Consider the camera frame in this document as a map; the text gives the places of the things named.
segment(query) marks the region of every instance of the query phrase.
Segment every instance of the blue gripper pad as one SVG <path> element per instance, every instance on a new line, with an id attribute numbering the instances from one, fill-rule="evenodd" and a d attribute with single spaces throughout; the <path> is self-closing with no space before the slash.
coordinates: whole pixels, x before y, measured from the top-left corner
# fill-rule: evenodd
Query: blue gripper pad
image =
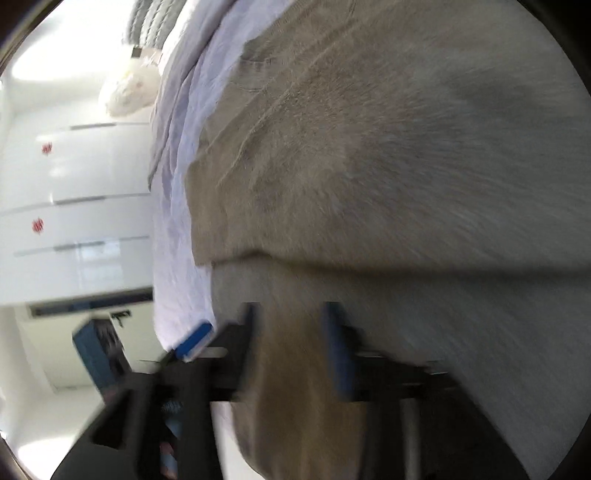
<path id="1" fill-rule="evenodd" d="M 200 346 L 200 343 L 213 331 L 213 325 L 204 321 L 187 339 L 181 343 L 175 350 L 179 360 L 189 356 L 189 354 Z"/>
<path id="2" fill-rule="evenodd" d="M 101 345 L 94 321 L 90 320 L 73 336 L 72 341 L 96 388 L 104 392 L 117 383 L 109 357 Z"/>

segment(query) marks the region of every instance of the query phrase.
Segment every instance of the white wall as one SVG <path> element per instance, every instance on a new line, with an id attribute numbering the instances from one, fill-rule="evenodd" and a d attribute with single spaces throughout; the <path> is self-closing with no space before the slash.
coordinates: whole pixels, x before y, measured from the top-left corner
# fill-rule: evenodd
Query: white wall
<path id="1" fill-rule="evenodd" d="M 21 465 L 49 480 L 103 401 L 93 388 L 65 390 L 45 397 L 28 413 L 10 443 Z"/>
<path id="2" fill-rule="evenodd" d="M 131 317 L 123 327 L 114 322 L 113 327 L 123 343 L 125 357 L 136 372 L 150 372 L 164 354 L 154 333 L 152 302 L 119 306 L 117 310 L 129 310 Z M 72 312 L 63 315 L 31 320 L 26 306 L 15 307 L 17 323 L 27 352 L 38 362 L 57 390 L 90 387 L 94 383 L 88 374 L 78 351 L 72 343 L 72 335 L 88 321 L 89 312 Z M 94 310 L 96 315 L 108 316 L 114 308 Z"/>
<path id="3" fill-rule="evenodd" d="M 49 382 L 49 378 L 44 370 L 41 358 L 39 357 L 39 353 L 35 349 L 31 339 L 23 332 L 22 323 L 18 318 L 18 310 L 16 308 L 14 312 L 15 318 L 17 320 L 18 330 L 21 334 L 22 347 L 25 350 L 25 356 L 27 357 L 29 367 L 31 368 L 31 374 L 39 384 L 39 387 L 43 393 L 45 395 L 52 395 L 54 393 L 54 388 Z"/>
<path id="4" fill-rule="evenodd" d="M 12 104 L 8 98 L 7 87 L 6 84 L 2 82 L 2 89 L 0 89 L 0 152 L 4 148 L 4 143 L 8 136 L 13 116 L 14 113 L 12 111 Z"/>
<path id="5" fill-rule="evenodd" d="M 31 371 L 12 308 L 0 309 L 0 430 L 13 445 L 20 421 L 47 395 Z"/>

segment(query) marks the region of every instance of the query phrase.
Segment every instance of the red label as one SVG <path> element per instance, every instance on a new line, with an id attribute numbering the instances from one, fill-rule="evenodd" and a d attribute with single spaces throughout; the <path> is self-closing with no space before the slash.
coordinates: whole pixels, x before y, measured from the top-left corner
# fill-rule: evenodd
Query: red label
<path id="1" fill-rule="evenodd" d="M 33 232 L 35 232 L 37 235 L 41 235 L 43 232 L 43 220 L 40 218 L 33 220 Z"/>
<path id="2" fill-rule="evenodd" d="M 53 144 L 51 142 L 43 144 L 43 146 L 41 147 L 41 151 L 43 152 L 44 155 L 49 155 L 52 150 L 53 150 Z"/>

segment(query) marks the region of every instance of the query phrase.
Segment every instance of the white drawer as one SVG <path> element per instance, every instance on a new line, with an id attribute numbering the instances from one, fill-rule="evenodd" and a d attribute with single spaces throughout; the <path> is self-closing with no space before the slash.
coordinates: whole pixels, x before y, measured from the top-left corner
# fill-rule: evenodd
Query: white drawer
<path id="1" fill-rule="evenodd" d="M 150 126 L 106 124 L 38 135 L 0 162 L 0 212 L 83 197 L 148 193 Z M 44 146 L 49 148 L 43 153 Z"/>
<path id="2" fill-rule="evenodd" d="M 0 255 L 25 256 L 43 249 L 149 236 L 149 196 L 82 199 L 0 216 Z M 35 225 L 42 231 L 35 231 Z"/>
<path id="3" fill-rule="evenodd" d="M 27 255 L 0 255 L 0 305 L 69 299 L 152 285 L 148 236 Z"/>

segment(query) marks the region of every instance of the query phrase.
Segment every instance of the white cabinet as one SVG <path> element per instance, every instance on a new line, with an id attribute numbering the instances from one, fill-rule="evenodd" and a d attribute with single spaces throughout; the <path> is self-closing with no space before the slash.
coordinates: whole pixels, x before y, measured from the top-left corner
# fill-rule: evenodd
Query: white cabinet
<path id="1" fill-rule="evenodd" d="M 92 313 L 107 315 L 126 309 L 131 311 L 131 317 L 123 320 L 123 328 L 117 322 L 113 323 L 123 343 L 125 356 L 134 371 L 150 371 L 154 366 L 152 362 L 164 354 L 152 325 L 152 303 L 94 310 Z M 19 328 L 31 341 L 37 359 L 55 388 L 92 385 L 92 379 L 72 343 L 72 334 L 89 316 L 90 312 L 81 312 L 31 319 L 26 308 L 17 309 Z"/>
<path id="2" fill-rule="evenodd" d="M 9 147 L 0 305 L 152 284 L 149 125 L 73 127 Z"/>
<path id="3" fill-rule="evenodd" d="M 0 212 L 148 193 L 149 125 L 86 125 L 21 141 L 0 165 Z"/>

